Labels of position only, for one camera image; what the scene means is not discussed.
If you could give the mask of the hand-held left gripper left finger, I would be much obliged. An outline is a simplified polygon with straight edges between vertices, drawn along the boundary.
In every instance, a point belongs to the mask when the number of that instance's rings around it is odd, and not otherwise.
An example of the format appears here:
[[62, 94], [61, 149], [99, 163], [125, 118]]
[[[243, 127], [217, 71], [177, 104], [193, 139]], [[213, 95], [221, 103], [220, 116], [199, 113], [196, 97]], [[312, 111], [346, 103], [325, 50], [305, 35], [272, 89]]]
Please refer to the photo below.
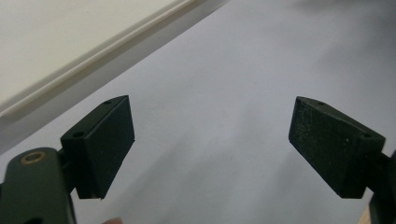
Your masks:
[[62, 137], [62, 159], [81, 199], [103, 199], [134, 143], [129, 97], [106, 100]]

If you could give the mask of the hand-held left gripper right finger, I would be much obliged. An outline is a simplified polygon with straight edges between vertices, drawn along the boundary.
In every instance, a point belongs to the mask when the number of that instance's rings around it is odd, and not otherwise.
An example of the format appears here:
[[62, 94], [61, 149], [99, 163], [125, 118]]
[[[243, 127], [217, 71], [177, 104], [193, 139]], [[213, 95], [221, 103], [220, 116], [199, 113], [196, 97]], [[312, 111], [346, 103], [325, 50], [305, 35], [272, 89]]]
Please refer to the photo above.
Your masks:
[[340, 197], [359, 199], [386, 138], [321, 101], [298, 96], [290, 143]]

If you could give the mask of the cream flat tray with rim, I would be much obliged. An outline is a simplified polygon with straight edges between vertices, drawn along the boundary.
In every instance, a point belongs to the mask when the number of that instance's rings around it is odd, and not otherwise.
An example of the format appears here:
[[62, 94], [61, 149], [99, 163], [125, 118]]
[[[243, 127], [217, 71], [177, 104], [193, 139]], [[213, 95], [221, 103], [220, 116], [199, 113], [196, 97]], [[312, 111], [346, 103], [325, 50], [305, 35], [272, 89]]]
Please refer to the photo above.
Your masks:
[[0, 0], [0, 118], [197, 0]]

